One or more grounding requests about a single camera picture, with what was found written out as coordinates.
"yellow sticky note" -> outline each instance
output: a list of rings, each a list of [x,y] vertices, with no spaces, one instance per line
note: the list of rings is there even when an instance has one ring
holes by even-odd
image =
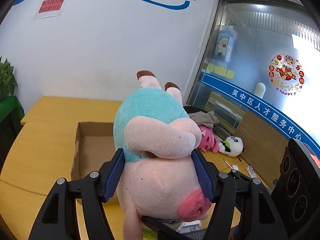
[[[219,74],[220,72],[220,67],[219,66],[214,66],[214,71],[215,74]]]
[[[235,72],[228,69],[227,74],[226,74],[226,78],[233,79],[234,75],[235,75]]]
[[[227,73],[227,69],[224,67],[220,68],[219,75],[225,77]]]
[[[213,64],[209,64],[208,68],[207,68],[207,71],[213,72],[213,69],[214,69],[214,65]]]

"plush pig's arm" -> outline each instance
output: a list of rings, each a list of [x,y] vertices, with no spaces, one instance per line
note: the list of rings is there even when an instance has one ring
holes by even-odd
[[[124,142],[134,153],[151,152],[160,158],[177,159],[198,147],[201,132],[189,118],[165,124],[159,120],[136,116],[124,129]]]

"panda plush toy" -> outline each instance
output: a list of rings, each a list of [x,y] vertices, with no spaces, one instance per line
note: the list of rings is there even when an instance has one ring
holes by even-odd
[[[225,141],[219,142],[219,152],[230,157],[236,157],[243,151],[243,143],[239,137],[228,137]]]

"green tablecloth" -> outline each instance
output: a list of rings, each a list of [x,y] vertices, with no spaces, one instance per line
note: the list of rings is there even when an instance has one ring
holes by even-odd
[[[9,96],[5,100],[0,102],[0,122],[6,118],[13,109],[17,108],[20,120],[24,117],[24,111],[22,105],[16,96]]]

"silver screw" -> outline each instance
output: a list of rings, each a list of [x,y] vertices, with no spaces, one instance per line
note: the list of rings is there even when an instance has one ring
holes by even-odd
[[[93,171],[93,172],[90,173],[90,177],[91,178],[96,178],[98,176],[99,176],[99,172],[97,172],[97,171]]]
[[[60,178],[60,179],[57,180],[57,183],[58,183],[59,185],[61,185],[61,184],[63,184],[65,181],[66,181],[66,180],[65,180],[64,178]]]
[[[254,178],[252,181],[254,184],[257,184],[257,185],[259,185],[261,183],[261,180],[258,178]]]
[[[219,173],[219,177],[225,179],[225,178],[228,177],[228,174],[225,173],[225,172],[220,172],[220,173]]]

